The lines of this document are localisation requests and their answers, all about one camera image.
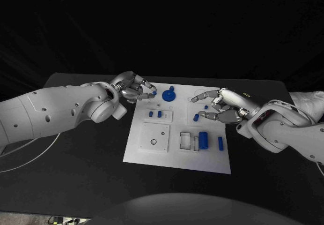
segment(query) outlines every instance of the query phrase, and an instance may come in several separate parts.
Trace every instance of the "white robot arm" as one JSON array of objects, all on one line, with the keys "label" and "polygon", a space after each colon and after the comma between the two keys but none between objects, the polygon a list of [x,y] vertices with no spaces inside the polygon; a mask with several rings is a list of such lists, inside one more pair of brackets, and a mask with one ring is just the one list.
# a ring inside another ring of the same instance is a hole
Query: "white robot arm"
[{"label": "white robot arm", "polygon": [[39,89],[0,102],[0,147],[10,143],[52,136],[73,129],[85,120],[102,122],[126,113],[119,96],[129,102],[154,98],[142,93],[141,84],[155,87],[131,71],[109,82]]},{"label": "white robot arm", "polygon": [[214,98],[214,112],[200,111],[198,115],[226,124],[237,124],[236,131],[246,138],[253,138],[259,145],[273,153],[292,146],[302,156],[324,164],[324,123],[315,123],[292,109],[292,105],[269,101],[262,107],[255,104],[249,95],[220,89],[207,91],[191,98],[191,102],[207,97]]}]

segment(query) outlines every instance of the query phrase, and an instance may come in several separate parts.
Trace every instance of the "white platform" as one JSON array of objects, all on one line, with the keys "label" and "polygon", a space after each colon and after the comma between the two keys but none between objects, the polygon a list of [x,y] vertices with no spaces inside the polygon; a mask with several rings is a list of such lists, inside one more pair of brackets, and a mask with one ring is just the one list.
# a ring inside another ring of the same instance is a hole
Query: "white platform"
[{"label": "white platform", "polygon": [[[136,102],[124,162],[230,174],[226,125],[201,117],[197,122],[193,121],[198,111],[216,112],[210,106],[213,99],[190,102],[197,94],[219,88],[152,84],[158,90],[155,98]],[[165,102],[162,92],[170,86],[174,87],[175,99]],[[194,151],[194,137],[201,131],[207,132],[208,148]],[[181,132],[190,133],[190,150],[180,149]],[[223,151],[219,150],[217,137],[223,138]]]}]

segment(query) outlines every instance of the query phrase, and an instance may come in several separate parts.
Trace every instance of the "white cable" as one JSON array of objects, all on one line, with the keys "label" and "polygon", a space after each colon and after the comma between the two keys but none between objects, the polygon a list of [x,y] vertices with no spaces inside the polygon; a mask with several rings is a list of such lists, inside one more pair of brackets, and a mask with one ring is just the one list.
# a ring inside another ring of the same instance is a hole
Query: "white cable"
[{"label": "white cable", "polygon": [[324,176],[324,172],[322,172],[322,170],[321,170],[321,168],[319,168],[318,163],[316,163],[316,167],[318,167],[318,170],[321,171],[321,174],[322,174],[322,176]]},{"label": "white cable", "polygon": [[46,150],[39,154],[39,156],[37,156],[36,158],[33,158],[33,159],[31,159],[27,163],[24,163],[23,165],[20,165],[20,166],[17,166],[17,167],[8,169],[8,170],[0,171],[0,173],[4,173],[4,172],[11,171],[11,170],[16,170],[17,168],[26,166],[31,161],[34,161],[34,160],[40,157],[40,155],[49,150],[49,148],[52,147],[52,145],[53,145],[56,139],[53,140],[50,146],[49,146],[49,147],[46,148]]},{"label": "white cable", "polygon": [[[273,99],[273,100],[270,100],[269,102],[282,102],[282,101]],[[314,117],[309,115],[309,113],[308,113],[304,109],[301,109],[299,107],[291,105],[291,104],[286,103],[286,102],[282,102],[282,103],[286,104],[286,105],[289,105],[292,108],[298,109],[298,110],[305,114],[308,121],[309,121],[311,123],[312,123],[312,121],[314,121],[314,124],[316,124],[316,121],[315,121]]]},{"label": "white cable", "polygon": [[37,140],[37,138],[34,138],[30,142],[27,142],[24,145],[21,145],[18,148],[16,148],[14,150],[11,150],[10,152],[4,153],[0,155],[0,158],[7,156],[8,154],[11,154],[14,151],[17,151],[18,149],[21,149],[23,147],[26,147],[28,144],[31,144],[34,141]]}]

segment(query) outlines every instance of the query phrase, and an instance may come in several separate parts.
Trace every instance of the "blue cylinder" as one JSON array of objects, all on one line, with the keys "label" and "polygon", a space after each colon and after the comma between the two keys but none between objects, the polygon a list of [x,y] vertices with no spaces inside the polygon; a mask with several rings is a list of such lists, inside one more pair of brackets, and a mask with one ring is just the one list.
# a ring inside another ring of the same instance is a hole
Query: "blue cylinder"
[{"label": "blue cylinder", "polygon": [[174,87],[171,86],[161,94],[164,101],[171,102],[175,99]]},{"label": "blue cylinder", "polygon": [[224,147],[223,147],[223,138],[217,137],[217,145],[219,145],[219,150],[223,151]]},{"label": "blue cylinder", "polygon": [[197,122],[198,114],[194,115],[194,122]]},{"label": "blue cylinder", "polygon": [[207,149],[207,132],[198,132],[198,149]]}]

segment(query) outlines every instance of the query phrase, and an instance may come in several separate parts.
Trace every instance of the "black table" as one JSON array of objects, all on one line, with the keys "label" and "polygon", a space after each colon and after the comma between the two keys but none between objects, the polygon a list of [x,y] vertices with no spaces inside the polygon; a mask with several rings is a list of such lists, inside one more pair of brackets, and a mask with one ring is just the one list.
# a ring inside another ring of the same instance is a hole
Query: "black table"
[{"label": "black table", "polygon": [[[105,81],[112,75],[53,74],[44,87]],[[292,103],[279,81],[147,77],[149,82],[227,87],[255,102]],[[0,210],[90,218],[115,204],[158,193],[216,195],[255,204],[305,224],[324,222],[324,177],[316,166],[286,148],[273,154],[226,126],[232,175],[124,163],[135,105],[119,121],[90,120],[63,132],[49,151],[21,169],[0,173]],[[39,139],[1,159],[1,170],[28,161],[56,136]]]}]

